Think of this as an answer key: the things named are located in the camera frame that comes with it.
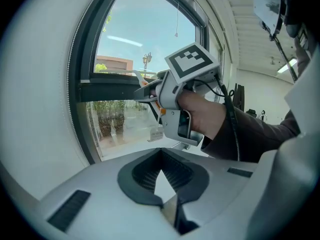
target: black slot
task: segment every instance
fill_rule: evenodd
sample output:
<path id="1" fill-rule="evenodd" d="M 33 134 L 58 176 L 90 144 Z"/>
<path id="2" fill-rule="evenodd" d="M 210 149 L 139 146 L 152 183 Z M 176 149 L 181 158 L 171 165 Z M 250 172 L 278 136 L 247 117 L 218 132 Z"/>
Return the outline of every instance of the black slot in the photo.
<path id="1" fill-rule="evenodd" d="M 227 170 L 227 172 L 228 172 L 228 173 L 231 173 L 231 174 L 243 176 L 243 177 L 246 177 L 246 178 L 250 178 L 251 175 L 253 174 L 252 171 L 242 170 L 242 169 L 232 168 L 232 167 L 230 167 L 230 168 Z"/>
<path id="2" fill-rule="evenodd" d="M 65 232 L 91 194 L 75 191 L 68 200 L 47 220 L 52 226 Z"/>

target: dark jacket sleeve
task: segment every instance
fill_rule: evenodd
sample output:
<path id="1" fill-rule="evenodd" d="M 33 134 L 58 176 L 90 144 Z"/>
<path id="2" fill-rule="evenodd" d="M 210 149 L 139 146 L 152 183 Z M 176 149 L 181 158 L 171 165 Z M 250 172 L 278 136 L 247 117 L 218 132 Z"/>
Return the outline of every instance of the dark jacket sleeve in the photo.
<path id="1" fill-rule="evenodd" d="M 267 124 L 237 108 L 235 113 L 242 161 L 257 163 L 264 152 L 278 149 L 283 142 L 300 133 L 291 111 L 279 125 Z M 237 160 L 235 137 L 227 118 L 213 140 L 204 138 L 201 150 L 215 158 Z"/>

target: cable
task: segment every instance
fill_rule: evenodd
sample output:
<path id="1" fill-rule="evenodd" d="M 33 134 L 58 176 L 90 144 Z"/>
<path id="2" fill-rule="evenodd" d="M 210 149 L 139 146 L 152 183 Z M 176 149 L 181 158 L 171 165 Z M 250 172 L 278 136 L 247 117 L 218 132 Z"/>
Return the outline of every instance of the cable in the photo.
<path id="1" fill-rule="evenodd" d="M 278 40 L 278 38 L 276 37 L 275 34 L 271 35 L 270 29 L 266 26 L 266 24 L 263 21 L 262 21 L 262 28 L 269 33 L 270 41 L 274 41 L 275 42 L 276 47 L 278 48 L 279 52 L 281 53 L 281 56 L 284 59 L 287 67 L 289 68 L 289 71 L 290 71 L 291 77 L 293 79 L 293 82 L 295 83 L 298 80 L 297 74 L 296 74 L 294 68 L 290 65 L 289 60 L 288 60 L 284 50 L 282 49 L 280 41 Z"/>
<path id="2" fill-rule="evenodd" d="M 214 89 L 212 89 L 211 86 L 207 82 L 199 80 L 199 79 L 193 79 L 193 80 L 196 81 L 196 82 L 200 82 L 200 83 L 206 85 L 210 89 L 210 91 L 213 92 L 215 95 L 217 95 L 219 97 L 225 97 L 224 95 L 221 95 L 221 94 L 217 93 Z"/>
<path id="3" fill-rule="evenodd" d="M 285 52 L 284 52 L 284 50 L 282 49 L 282 46 L 281 46 L 278 38 L 277 38 L 277 37 L 274 37 L 273 40 L 274 40 L 276 46 L 278 47 L 278 50 L 279 50 L 279 52 L 281 53 L 282 58 L 284 59 L 287 67 L 289 68 L 289 71 L 290 71 L 291 77 L 292 77 L 292 79 L 293 79 L 293 82 L 296 82 L 296 81 L 298 80 L 297 74 L 296 74 L 294 68 L 290 65 L 289 60 L 288 60 L 287 56 L 285 55 Z"/>
<path id="4" fill-rule="evenodd" d="M 228 90 L 227 90 L 226 86 L 224 85 L 224 83 L 220 80 L 219 75 L 216 74 L 216 75 L 214 75 L 214 77 L 219 85 L 219 88 L 221 89 L 222 93 L 224 94 L 224 104 L 225 104 L 225 108 L 226 108 L 226 113 L 227 113 L 228 119 L 230 121 L 231 128 L 232 128 L 233 134 L 234 134 L 234 139 L 235 139 L 237 160 L 241 161 L 240 147 L 239 147 L 238 134 L 237 134 L 238 120 L 237 120 L 237 116 L 236 116 L 236 112 L 235 112 L 235 107 L 231 101 L 231 96 L 230 96 L 231 91 L 229 92 L 229 95 L 228 95 Z"/>

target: sky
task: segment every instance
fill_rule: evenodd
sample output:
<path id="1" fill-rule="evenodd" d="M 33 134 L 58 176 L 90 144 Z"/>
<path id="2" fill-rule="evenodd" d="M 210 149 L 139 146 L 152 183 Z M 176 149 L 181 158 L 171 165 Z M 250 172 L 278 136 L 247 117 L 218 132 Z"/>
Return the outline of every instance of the sky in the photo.
<path id="1" fill-rule="evenodd" d="M 151 52 L 148 71 L 169 67 L 165 57 L 193 43 L 195 26 L 166 0 L 116 0 L 111 20 L 101 33 L 97 55 L 133 60 L 133 69 L 144 68 L 143 56 Z"/>

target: window frame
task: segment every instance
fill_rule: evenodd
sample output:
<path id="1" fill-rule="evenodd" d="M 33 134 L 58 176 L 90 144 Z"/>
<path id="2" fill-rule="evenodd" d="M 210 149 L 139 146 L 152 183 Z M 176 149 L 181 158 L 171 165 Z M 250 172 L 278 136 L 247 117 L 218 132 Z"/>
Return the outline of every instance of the window frame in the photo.
<path id="1" fill-rule="evenodd" d="M 92 0 L 77 27 L 69 53 L 68 108 L 74 133 L 90 165 L 101 162 L 101 159 L 88 123 L 85 102 L 132 100 L 133 92 L 140 88 L 135 76 L 94 72 L 100 34 L 115 1 Z M 179 4 L 179 10 L 195 25 L 196 42 L 209 51 L 208 19 L 204 13 L 197 13 L 199 5 L 195 1 L 189 4 L 188 0 L 166 1 L 176 8 Z M 157 113 L 150 107 L 157 119 Z"/>
<path id="2" fill-rule="evenodd" d="M 207 28 L 207 31 L 209 32 L 209 29 L 211 29 L 211 32 L 213 33 L 213 38 L 215 38 L 218 46 L 219 46 L 219 49 L 218 49 L 218 62 L 221 66 L 221 79 L 224 78 L 224 74 L 225 74 L 225 41 L 223 41 L 223 43 L 221 42 L 221 40 L 219 39 L 218 35 L 217 35 L 217 32 L 214 28 L 214 25 L 212 24 L 212 22 L 210 20 L 208 20 L 208 28 Z M 210 35 L 208 33 L 208 43 L 210 43 Z M 220 88 L 218 88 L 218 94 L 222 94 L 222 91 Z M 220 96 L 218 96 L 217 98 L 217 102 L 220 102 Z"/>

